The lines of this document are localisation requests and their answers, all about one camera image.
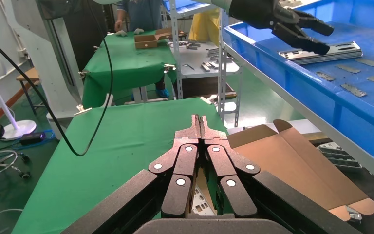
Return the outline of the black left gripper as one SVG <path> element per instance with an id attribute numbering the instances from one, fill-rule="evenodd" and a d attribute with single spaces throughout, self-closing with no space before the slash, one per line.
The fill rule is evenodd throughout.
<path id="1" fill-rule="evenodd" d="M 271 29 L 273 35 L 293 48 L 319 55 L 330 50 L 329 45 L 307 36 L 301 28 L 330 36 L 334 27 L 309 13 L 286 9 L 277 0 L 233 0 L 228 14 L 256 29 Z"/>

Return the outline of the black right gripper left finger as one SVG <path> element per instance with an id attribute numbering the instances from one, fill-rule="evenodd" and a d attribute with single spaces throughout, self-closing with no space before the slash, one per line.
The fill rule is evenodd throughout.
<path id="1" fill-rule="evenodd" d="M 132 234 L 157 214 L 186 217 L 201 139 L 198 115 L 175 132 L 173 147 L 66 228 L 65 234 Z"/>

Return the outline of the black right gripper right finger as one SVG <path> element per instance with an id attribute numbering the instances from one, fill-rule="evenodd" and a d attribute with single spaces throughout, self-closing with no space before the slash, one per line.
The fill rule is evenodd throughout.
<path id="1" fill-rule="evenodd" d="M 201 117 L 208 181 L 217 186 L 222 218 L 205 222 L 218 234 L 356 234 L 357 229 L 234 151 L 224 132 Z"/>

